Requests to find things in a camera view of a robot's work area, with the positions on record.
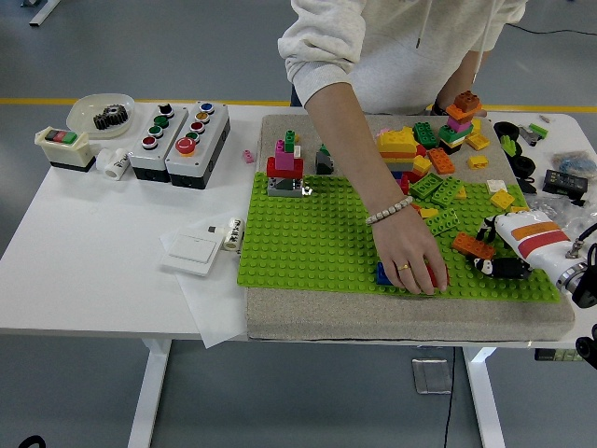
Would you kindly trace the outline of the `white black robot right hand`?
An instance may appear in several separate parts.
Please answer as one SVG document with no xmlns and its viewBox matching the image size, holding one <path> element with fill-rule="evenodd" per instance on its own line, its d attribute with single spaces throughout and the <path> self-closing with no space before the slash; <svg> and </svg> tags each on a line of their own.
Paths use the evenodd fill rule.
<svg viewBox="0 0 597 448">
<path fill-rule="evenodd" d="M 491 242 L 500 237 L 511 248 L 513 257 L 467 259 L 483 274 L 499 279 L 526 279 L 534 270 L 544 271 L 558 285 L 562 275 L 577 266 L 565 253 L 572 242 L 558 224 L 542 211 L 520 211 L 486 217 L 477 239 Z"/>
</svg>

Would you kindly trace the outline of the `person's right hand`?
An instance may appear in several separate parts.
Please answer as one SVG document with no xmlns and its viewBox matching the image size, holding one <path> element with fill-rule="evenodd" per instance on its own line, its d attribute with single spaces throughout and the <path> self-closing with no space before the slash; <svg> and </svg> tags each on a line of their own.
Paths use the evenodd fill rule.
<svg viewBox="0 0 597 448">
<path fill-rule="evenodd" d="M 447 269 L 436 239 L 410 206 L 372 225 L 387 278 L 412 294 L 434 295 L 448 285 Z"/>
</svg>

